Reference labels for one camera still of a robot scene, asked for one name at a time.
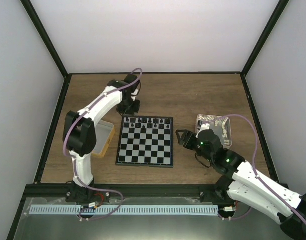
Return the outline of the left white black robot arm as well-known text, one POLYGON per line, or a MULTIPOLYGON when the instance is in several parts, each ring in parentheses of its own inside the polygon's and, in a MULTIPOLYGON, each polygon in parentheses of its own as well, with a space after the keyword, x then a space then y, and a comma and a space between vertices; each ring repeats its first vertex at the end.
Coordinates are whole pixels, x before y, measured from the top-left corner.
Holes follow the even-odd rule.
POLYGON ((95 127, 113 107, 120 115, 134 115, 139 111, 136 100, 140 80, 129 74, 123 81, 111 80, 103 92, 85 108, 66 114, 63 130, 63 154, 71 157, 73 180, 69 188, 71 201, 89 202, 95 196, 91 173, 91 152, 97 136, 95 127))

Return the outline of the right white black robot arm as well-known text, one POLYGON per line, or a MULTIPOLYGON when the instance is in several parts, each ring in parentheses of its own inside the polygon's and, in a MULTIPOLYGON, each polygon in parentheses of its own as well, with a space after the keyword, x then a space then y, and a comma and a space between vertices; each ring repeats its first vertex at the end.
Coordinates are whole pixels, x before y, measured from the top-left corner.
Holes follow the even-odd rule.
POLYGON ((211 129, 177 130, 179 145, 195 151, 222 175, 215 188, 220 201, 244 203, 274 220, 291 239, 306 240, 306 194, 300 195, 271 180, 241 155, 226 149, 211 129))

